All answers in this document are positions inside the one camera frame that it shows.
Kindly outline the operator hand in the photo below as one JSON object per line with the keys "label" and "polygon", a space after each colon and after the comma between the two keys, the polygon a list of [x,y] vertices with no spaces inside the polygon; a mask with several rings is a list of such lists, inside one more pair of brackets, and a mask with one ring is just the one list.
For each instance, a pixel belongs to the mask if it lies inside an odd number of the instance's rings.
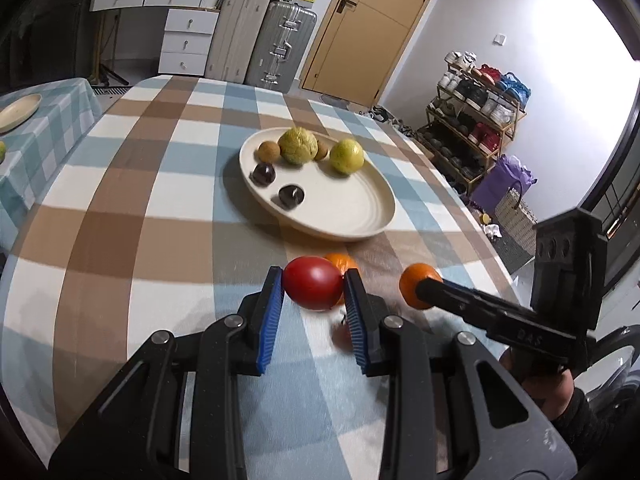
{"label": "operator hand", "polygon": [[575,389],[570,370],[563,370],[561,374],[554,377],[525,378],[522,372],[513,373],[511,349],[503,352],[499,362],[516,378],[549,420],[555,420],[565,412]]}

